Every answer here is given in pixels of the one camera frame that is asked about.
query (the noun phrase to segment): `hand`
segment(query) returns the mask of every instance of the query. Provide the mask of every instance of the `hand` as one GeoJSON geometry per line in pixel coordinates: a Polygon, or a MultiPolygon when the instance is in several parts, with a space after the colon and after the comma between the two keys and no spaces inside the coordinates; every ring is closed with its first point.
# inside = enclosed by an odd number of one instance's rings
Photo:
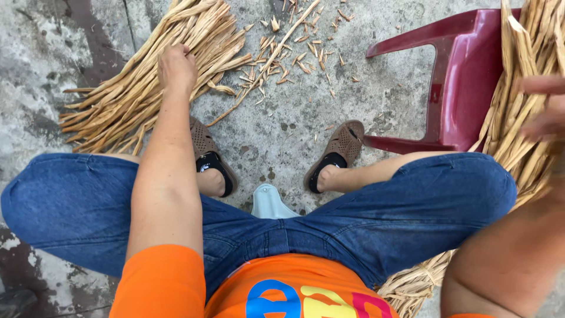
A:
{"type": "Polygon", "coordinates": [[[522,89],[527,94],[551,95],[545,111],[522,127],[524,136],[533,141],[565,138],[565,78],[529,76],[523,80],[522,89]]]}
{"type": "Polygon", "coordinates": [[[188,46],[181,43],[168,46],[159,60],[158,74],[164,94],[179,92],[190,96],[198,79],[196,58],[188,46]]]}

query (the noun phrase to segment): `red plastic chair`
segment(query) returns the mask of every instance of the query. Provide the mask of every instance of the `red plastic chair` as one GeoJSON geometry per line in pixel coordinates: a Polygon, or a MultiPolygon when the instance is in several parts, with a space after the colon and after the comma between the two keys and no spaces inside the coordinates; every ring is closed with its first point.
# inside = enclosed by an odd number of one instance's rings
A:
{"type": "MultiPolygon", "coordinates": [[[[512,11],[516,18],[520,9],[512,11]]],[[[475,10],[372,45],[367,58],[431,44],[436,61],[421,140],[365,136],[365,145],[405,154],[467,151],[479,132],[502,74],[501,12],[475,10]]]]}

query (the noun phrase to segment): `white plastic stool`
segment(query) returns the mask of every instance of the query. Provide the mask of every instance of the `white plastic stool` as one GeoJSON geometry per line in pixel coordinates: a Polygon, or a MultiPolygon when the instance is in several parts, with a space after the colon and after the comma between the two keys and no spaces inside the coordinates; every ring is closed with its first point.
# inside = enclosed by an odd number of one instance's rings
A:
{"type": "Polygon", "coordinates": [[[300,216],[289,209],[281,200],[277,188],[270,184],[261,184],[253,192],[253,210],[251,215],[258,218],[291,218],[300,216]]]}

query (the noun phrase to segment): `foot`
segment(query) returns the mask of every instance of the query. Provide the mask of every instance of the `foot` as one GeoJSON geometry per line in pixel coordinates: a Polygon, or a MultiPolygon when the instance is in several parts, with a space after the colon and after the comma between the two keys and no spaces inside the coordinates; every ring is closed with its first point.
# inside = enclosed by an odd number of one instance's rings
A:
{"type": "Polygon", "coordinates": [[[218,169],[210,168],[197,175],[198,190],[205,196],[223,196],[225,178],[218,169]]]}
{"type": "Polygon", "coordinates": [[[318,175],[318,184],[317,189],[318,192],[322,193],[324,191],[328,191],[332,188],[331,180],[332,177],[335,176],[340,172],[340,168],[334,165],[327,165],[322,168],[320,171],[320,175],[318,175]]]}
{"type": "Polygon", "coordinates": [[[322,157],[306,173],[304,187],[316,194],[326,191],[327,182],[320,184],[321,172],[325,169],[327,173],[324,174],[328,175],[337,171],[335,169],[351,166],[361,153],[364,133],[365,128],[360,121],[346,121],[338,127],[330,137],[322,157]]]}
{"type": "MultiPolygon", "coordinates": [[[[208,128],[194,117],[190,117],[190,133],[192,135],[192,146],[194,148],[194,158],[196,159],[196,169],[199,173],[206,170],[217,170],[222,178],[224,189],[220,197],[227,197],[235,192],[238,180],[235,172],[223,160],[218,151],[216,143],[212,140],[208,128]]],[[[213,188],[217,183],[206,184],[205,188],[213,188]]]]}

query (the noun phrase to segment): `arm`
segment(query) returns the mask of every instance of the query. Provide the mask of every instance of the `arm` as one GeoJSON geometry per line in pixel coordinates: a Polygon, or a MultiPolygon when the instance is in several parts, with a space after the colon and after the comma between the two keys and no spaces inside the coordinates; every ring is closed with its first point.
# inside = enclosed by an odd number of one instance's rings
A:
{"type": "Polygon", "coordinates": [[[189,123],[197,69],[186,53],[179,44],[159,61],[163,104],[133,186],[127,262],[111,318],[204,316],[202,206],[189,123]]]}
{"type": "MultiPolygon", "coordinates": [[[[534,77],[528,93],[563,94],[565,79],[534,77]]],[[[565,136],[563,96],[551,96],[544,113],[527,124],[531,139],[565,136]]],[[[481,313],[497,318],[533,316],[565,266],[565,178],[552,190],[465,242],[447,268],[442,317],[481,313]]]]}
{"type": "Polygon", "coordinates": [[[202,206],[190,135],[189,99],[198,71],[188,48],[169,48],[159,61],[163,104],[141,157],[132,193],[126,259],[148,247],[177,244],[202,257],[202,206]]]}

